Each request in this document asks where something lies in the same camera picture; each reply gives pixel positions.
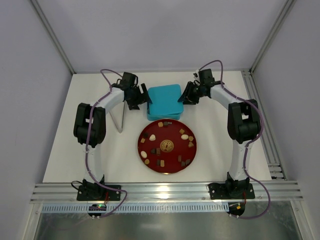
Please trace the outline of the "silver metal tongs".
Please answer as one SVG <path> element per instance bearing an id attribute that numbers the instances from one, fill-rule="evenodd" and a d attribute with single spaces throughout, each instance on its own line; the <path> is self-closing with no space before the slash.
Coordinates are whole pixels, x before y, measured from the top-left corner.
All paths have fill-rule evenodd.
<path id="1" fill-rule="evenodd" d="M 112 122 L 119 134 L 123 132 L 124 128 L 126 105 L 126 102 L 122 102 L 116 105 L 109 113 Z"/>

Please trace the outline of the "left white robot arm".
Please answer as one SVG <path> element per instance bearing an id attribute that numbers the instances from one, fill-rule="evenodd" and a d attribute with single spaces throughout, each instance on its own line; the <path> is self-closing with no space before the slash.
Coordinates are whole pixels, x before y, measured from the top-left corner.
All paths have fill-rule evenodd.
<path id="1" fill-rule="evenodd" d="M 107 185 L 102 170 L 101 144 L 107 134 L 106 115 L 118 104 L 127 103 L 138 110 L 150 103 L 145 84 L 137 75 L 124 72 L 115 83 L 108 84 L 107 93 L 94 103 L 80 103 L 76 110 L 73 135 L 84 151 L 85 176 L 77 189 L 78 201 L 118 201 L 123 193 L 120 185 Z"/>

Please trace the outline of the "teal square tin box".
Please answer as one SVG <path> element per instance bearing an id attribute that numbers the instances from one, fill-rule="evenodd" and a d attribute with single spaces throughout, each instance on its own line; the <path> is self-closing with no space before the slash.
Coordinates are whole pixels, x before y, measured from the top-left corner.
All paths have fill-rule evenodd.
<path id="1" fill-rule="evenodd" d="M 179 120 L 184 111 L 182 105 L 178 106 L 164 106 L 147 104 L 146 117 L 149 121 L 156 121 L 160 119 Z"/>

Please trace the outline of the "teal tin lid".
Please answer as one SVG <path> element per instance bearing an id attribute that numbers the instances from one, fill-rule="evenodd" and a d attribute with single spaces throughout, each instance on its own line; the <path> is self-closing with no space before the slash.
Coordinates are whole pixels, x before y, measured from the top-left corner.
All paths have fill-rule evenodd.
<path id="1" fill-rule="evenodd" d="M 150 87 L 148 95 L 152 101 L 148 107 L 150 115 L 176 115 L 184 111 L 183 103 L 178 102 L 182 95 L 179 84 Z"/>

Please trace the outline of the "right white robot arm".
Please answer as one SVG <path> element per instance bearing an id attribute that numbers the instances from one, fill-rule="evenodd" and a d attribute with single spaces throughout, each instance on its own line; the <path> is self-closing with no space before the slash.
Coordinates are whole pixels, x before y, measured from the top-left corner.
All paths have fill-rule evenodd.
<path id="1" fill-rule="evenodd" d="M 245 100 L 227 89 L 222 80 L 215 80 L 212 70 L 201 68 L 194 73 L 177 100 L 196 105 L 201 97 L 209 97 L 227 109 L 227 132 L 232 139 L 232 159 L 224 183 L 208 185 L 212 200 L 254 199 L 247 165 L 253 143 L 261 136 L 263 124 L 255 99 Z M 147 125 L 138 137 L 140 159 L 151 170 L 175 174 L 191 165 L 200 152 L 192 130 L 175 119 L 159 119 Z"/>

